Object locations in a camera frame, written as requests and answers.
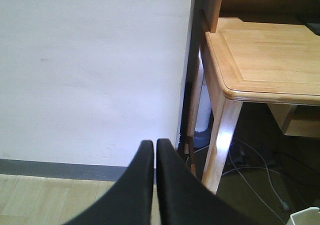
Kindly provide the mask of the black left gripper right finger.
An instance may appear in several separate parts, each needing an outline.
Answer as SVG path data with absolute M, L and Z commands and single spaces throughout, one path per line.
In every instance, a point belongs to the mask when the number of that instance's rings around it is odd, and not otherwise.
M 171 141 L 156 142 L 156 183 L 163 225 L 255 225 L 211 193 L 186 167 Z

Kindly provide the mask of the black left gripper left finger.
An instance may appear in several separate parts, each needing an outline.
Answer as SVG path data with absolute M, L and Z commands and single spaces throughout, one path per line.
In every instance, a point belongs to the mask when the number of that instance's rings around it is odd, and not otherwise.
M 67 225 L 149 225 L 154 189 L 154 145 L 143 140 L 112 187 Z

